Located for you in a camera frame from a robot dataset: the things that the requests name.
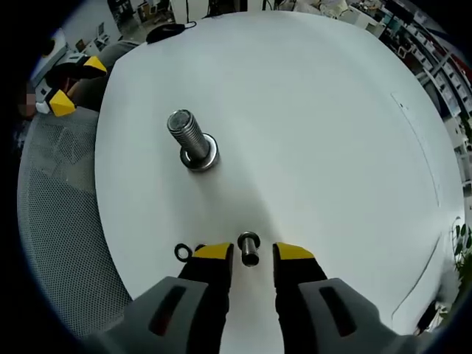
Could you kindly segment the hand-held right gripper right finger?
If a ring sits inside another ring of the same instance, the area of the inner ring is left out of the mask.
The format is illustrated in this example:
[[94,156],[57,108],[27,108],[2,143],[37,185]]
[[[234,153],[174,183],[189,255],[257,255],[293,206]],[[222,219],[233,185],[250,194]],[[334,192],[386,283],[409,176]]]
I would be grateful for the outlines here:
[[277,242],[273,260],[285,353],[420,353],[418,337],[384,325],[368,299],[327,277],[307,249]]

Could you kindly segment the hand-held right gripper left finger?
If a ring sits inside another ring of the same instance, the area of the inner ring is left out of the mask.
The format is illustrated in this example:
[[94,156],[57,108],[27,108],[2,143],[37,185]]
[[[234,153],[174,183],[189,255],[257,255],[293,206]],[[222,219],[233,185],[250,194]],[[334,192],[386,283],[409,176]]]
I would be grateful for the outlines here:
[[218,353],[233,251],[233,243],[198,248],[177,277],[160,280],[117,324],[83,339],[83,353]]

